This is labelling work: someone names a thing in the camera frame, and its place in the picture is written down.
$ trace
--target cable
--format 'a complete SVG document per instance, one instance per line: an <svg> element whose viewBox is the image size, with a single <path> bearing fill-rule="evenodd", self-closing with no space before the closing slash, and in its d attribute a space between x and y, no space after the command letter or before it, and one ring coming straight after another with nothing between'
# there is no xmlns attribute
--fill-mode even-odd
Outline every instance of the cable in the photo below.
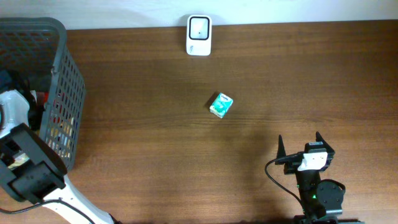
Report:
<svg viewBox="0 0 398 224"><path fill-rule="evenodd" d="M293 192L289 191L287 188L282 186L280 183L278 183L278 181L276 181L274 178L272 178L271 175L269 175L268 170L267 170L269 164L271 164L273 162L278 162L278 161L280 161L282 159L286 159L288 157L294 157L294 156L296 156L296 154L293 154L293 155L290 155L290 156L285 156L285 157L282 157L282 158L273 159L273 160L269 161L266 164L265 171L266 171L266 174L267 174L268 178L270 178L270 180L272 180L273 183L275 183L278 187L282 188L284 191L286 191L287 193L291 194L294 198L296 198L296 200L300 203L301 207L303 208L304 215L306 216L307 219L309 219L308 212L304 208L303 202L300 200L300 198L297 195L295 195Z"/></svg>
<svg viewBox="0 0 398 224"><path fill-rule="evenodd" d="M60 204L62 204L62 205L64 205L64 206L66 206L66 207L72 209L73 211L77 212L79 215L83 216L83 217L84 217L85 219L87 219L91 224L95 224L95 223L92 221L92 219L90 219L86 214L84 214L84 213L81 212L79 209L77 209L77 208L71 206L70 204L68 204L68 203L66 203L66 202L64 202L64 201L62 201L62 200L48 200L48 201L40 202L40 203L37 203L37 204L35 204L35 205L33 205L33 206L30 206L30 207L27 207L27 208L23 208L23 209L20 209L20 210L16 210L16 211L7 211L7 210L3 210L3 209L0 208L0 213L4 213L4 214L7 214L7 215L15 215L15 214L20 214L20 213L22 213L22 212L27 212L27 211L32 210L32 209L35 209L35 208L39 208L39 207L41 207L41 206L43 206L43 205L47 205L47 204L50 204L50 203L60 203Z"/></svg>

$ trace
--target wood grain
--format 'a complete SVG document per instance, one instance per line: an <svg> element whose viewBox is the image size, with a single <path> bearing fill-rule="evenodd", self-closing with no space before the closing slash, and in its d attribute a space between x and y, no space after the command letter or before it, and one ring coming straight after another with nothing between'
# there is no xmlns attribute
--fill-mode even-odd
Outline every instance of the wood grain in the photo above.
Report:
<svg viewBox="0 0 398 224"><path fill-rule="evenodd" d="M87 97L69 176L124 223L292 218L267 179L277 137L302 151L319 131L336 156L322 178L346 185L342 218L398 220L398 21L216 26L209 57L185 28L68 31ZM204 107L234 99L223 118ZM270 173L295 191L282 167ZM17 203L0 191L2 208ZM66 223L44 208L2 223Z"/></svg>

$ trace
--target teal packet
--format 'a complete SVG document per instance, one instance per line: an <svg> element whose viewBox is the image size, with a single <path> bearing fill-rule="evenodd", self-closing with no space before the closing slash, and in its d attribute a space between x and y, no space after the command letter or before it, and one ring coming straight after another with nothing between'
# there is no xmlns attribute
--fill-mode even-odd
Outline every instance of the teal packet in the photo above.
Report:
<svg viewBox="0 0 398 224"><path fill-rule="evenodd" d="M211 104L210 112L217 115L219 118L223 118L233 102L234 100L232 100L229 96L220 93L216 100Z"/></svg>

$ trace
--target wooden table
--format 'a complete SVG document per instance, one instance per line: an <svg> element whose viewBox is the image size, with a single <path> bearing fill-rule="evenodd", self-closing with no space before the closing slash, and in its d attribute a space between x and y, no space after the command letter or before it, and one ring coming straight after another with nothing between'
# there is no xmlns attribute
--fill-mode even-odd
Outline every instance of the wooden table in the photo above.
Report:
<svg viewBox="0 0 398 224"><path fill-rule="evenodd" d="M209 57L185 28L68 31L87 96L76 187L124 223L292 218L300 205L264 165L319 131L336 151L321 174L346 185L341 218L398 220L398 21L216 26ZM204 105L234 99L219 119ZM270 173L295 193L295 177ZM0 191L2 208L17 203ZM66 223L44 208L1 223Z"/></svg>

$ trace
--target basket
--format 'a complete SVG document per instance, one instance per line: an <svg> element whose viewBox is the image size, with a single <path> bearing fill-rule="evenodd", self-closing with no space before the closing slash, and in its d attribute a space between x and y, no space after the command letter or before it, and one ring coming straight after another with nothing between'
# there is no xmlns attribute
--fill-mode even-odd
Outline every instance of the basket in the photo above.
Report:
<svg viewBox="0 0 398 224"><path fill-rule="evenodd" d="M0 19L0 67L18 71L30 90L49 93L39 136L71 170L86 90L66 42L56 19Z"/></svg>

